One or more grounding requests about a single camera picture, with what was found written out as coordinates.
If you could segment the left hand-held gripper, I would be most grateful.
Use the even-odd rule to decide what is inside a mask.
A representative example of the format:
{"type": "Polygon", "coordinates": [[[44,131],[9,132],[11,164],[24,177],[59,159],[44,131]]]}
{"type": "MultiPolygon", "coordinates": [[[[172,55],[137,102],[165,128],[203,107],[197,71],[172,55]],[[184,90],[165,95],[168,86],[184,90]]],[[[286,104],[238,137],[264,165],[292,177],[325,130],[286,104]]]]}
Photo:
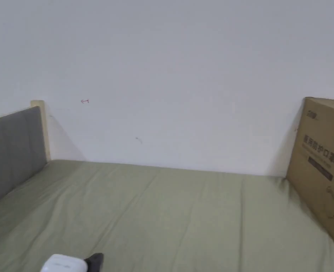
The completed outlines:
{"type": "Polygon", "coordinates": [[[53,254],[41,268],[41,272],[100,272],[104,262],[103,253],[94,253],[86,259],[53,254]]]}

